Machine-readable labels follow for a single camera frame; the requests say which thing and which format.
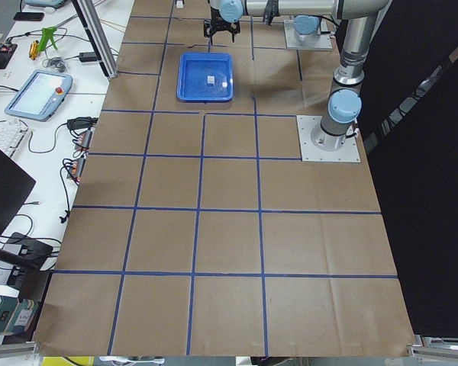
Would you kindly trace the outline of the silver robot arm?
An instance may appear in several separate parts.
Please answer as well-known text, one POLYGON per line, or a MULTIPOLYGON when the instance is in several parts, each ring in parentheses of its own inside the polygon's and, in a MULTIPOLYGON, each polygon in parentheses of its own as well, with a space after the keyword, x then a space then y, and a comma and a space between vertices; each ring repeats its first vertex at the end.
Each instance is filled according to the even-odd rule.
POLYGON ((205 36, 212 38, 218 31, 236 35, 240 19, 245 16, 261 18, 271 25, 274 18, 284 16, 284 25, 291 26, 289 49, 304 53, 304 64, 313 66, 332 78, 327 102, 322 105, 319 124, 311 130, 312 143, 320 150, 339 150, 351 137, 348 130, 358 117, 362 101, 360 89, 365 77, 363 70, 370 44, 378 27, 380 13, 387 1, 211 1, 211 17, 204 23, 205 36), (337 20, 345 24, 340 52, 325 56, 311 47, 321 35, 323 21, 337 20))
POLYGON ((331 32, 322 30, 322 18, 300 14, 294 19, 294 34, 300 43, 308 43, 317 40, 322 34, 331 32))

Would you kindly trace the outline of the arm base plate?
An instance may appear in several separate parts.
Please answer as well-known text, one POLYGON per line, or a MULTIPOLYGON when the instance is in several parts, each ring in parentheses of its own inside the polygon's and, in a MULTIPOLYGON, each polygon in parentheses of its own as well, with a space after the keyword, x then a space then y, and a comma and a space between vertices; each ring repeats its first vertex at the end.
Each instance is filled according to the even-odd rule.
POLYGON ((361 162, 353 126, 342 136, 331 136, 321 129, 321 116, 297 115, 296 121, 303 162, 361 162))
POLYGON ((313 34, 303 35, 295 30, 294 20, 284 20, 285 46, 288 50, 332 51, 331 32, 327 23, 321 22, 321 27, 313 34))

